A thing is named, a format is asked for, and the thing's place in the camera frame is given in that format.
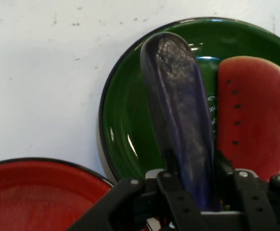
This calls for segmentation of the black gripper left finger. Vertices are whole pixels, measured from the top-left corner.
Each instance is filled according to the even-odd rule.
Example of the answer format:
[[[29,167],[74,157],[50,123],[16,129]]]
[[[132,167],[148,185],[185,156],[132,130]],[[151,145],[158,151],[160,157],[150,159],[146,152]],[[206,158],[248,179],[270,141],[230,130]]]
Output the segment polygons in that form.
[[[73,223],[70,231],[139,231],[158,217],[162,229],[173,222],[178,231],[202,231],[204,220],[183,189],[172,150],[163,152],[165,170],[155,179],[126,178]]]

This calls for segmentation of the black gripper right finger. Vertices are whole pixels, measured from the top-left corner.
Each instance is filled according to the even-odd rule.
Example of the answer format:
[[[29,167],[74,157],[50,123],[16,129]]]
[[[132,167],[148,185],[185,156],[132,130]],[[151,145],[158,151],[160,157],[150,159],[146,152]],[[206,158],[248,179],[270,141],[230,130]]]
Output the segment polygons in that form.
[[[220,151],[214,164],[221,200],[241,213],[242,229],[280,231],[280,174],[263,181],[249,169],[235,169]]]

